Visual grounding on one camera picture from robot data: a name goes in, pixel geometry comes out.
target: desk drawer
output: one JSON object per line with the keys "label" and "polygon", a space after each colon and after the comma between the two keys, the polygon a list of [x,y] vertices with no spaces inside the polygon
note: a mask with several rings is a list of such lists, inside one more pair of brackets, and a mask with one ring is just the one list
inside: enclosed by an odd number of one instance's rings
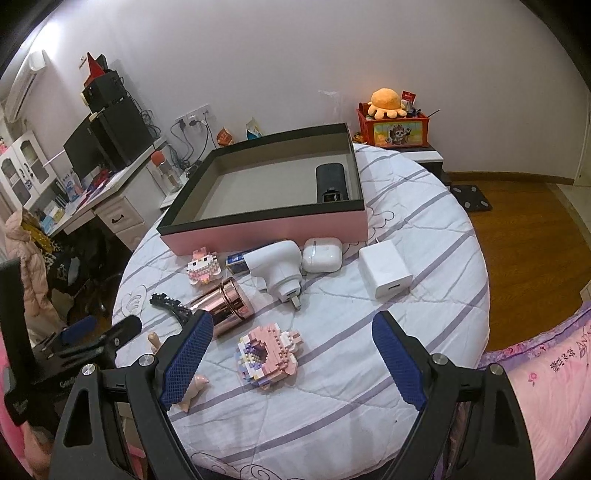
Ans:
{"label": "desk drawer", "polygon": [[113,232],[118,233],[143,223],[143,218],[125,197],[116,197],[95,210],[96,214]]}
{"label": "desk drawer", "polygon": [[117,234],[119,240],[121,240],[127,248],[129,248],[132,252],[138,248],[139,243],[142,241],[142,238],[148,233],[150,228],[145,223],[140,223],[139,225],[134,225],[128,229],[125,229]]}

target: open cardboard box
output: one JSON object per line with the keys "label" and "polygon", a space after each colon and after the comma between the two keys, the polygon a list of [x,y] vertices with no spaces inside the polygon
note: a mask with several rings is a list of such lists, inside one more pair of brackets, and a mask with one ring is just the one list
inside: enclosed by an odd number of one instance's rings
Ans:
{"label": "open cardboard box", "polygon": [[[348,200],[317,203],[316,167],[341,163]],[[345,124],[282,132],[213,150],[158,226],[177,255],[230,252],[314,237],[368,238],[355,152]]]}

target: pink puffer jacket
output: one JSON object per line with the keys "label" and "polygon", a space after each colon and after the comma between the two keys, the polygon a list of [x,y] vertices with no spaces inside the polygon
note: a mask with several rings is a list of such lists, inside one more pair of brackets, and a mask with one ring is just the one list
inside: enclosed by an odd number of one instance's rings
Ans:
{"label": "pink puffer jacket", "polygon": [[8,258],[21,259],[27,328],[44,337],[52,332],[59,332],[65,325],[47,298],[48,286],[43,256],[31,240],[31,234],[21,226],[21,222],[22,210],[14,212],[6,221],[6,251]]}

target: striped tablecloth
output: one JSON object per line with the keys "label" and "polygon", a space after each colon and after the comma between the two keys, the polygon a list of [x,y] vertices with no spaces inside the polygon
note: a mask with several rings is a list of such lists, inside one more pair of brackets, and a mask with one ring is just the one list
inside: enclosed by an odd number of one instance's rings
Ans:
{"label": "striped tablecloth", "polygon": [[[209,386],[188,414],[170,419],[197,465],[236,478],[337,480],[382,465],[396,455],[417,415],[404,403],[371,338],[374,314],[388,309],[430,352],[474,367],[488,341],[489,287],[472,224],[454,197],[403,154],[356,145],[368,207],[370,241],[393,239],[414,281],[387,301],[371,297],[359,274],[358,250],[346,245],[343,267],[304,278],[302,307],[259,292],[249,274],[238,278],[256,310],[254,321],[210,345],[199,372]],[[114,322],[125,304],[147,290],[142,333],[119,351],[119,366],[150,351],[148,332],[162,340],[180,326],[149,304],[152,293],[183,302],[197,292],[153,227],[125,270]],[[304,340],[295,378],[264,391],[239,377],[238,337],[277,322]]]}

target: metal screw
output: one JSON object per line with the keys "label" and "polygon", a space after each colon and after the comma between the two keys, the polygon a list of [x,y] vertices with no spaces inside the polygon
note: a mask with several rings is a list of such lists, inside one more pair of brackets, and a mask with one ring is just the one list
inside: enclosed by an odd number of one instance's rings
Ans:
{"label": "metal screw", "polygon": [[95,370],[96,370],[96,367],[94,364],[86,364],[85,366],[82,367],[82,375],[90,375],[90,374],[94,373]]}
{"label": "metal screw", "polygon": [[445,365],[447,362],[449,362],[449,358],[447,358],[442,353],[434,353],[432,354],[431,358],[433,358],[433,361],[437,365]]}
{"label": "metal screw", "polygon": [[146,353],[145,355],[139,357],[138,362],[142,367],[147,367],[148,365],[152,365],[154,363],[154,356]]}
{"label": "metal screw", "polygon": [[504,372],[503,367],[501,367],[499,364],[492,364],[489,368],[491,369],[491,373],[493,375],[502,375]]}

